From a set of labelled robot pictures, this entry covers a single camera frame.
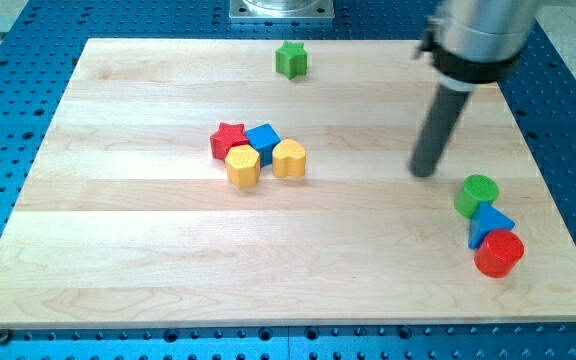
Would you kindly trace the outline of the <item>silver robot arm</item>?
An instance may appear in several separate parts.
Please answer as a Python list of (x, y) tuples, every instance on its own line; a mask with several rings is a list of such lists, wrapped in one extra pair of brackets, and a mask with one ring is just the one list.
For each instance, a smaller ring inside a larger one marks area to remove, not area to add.
[(538, 8), (538, 0), (442, 0), (414, 57), (429, 53), (440, 84), (453, 91), (496, 82), (519, 60)]

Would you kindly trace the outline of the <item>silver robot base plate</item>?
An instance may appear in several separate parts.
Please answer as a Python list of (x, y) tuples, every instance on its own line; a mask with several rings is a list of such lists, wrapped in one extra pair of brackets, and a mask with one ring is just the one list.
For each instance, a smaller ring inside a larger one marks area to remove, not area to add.
[(323, 19), (335, 17), (333, 0), (229, 0), (229, 18), (237, 21)]

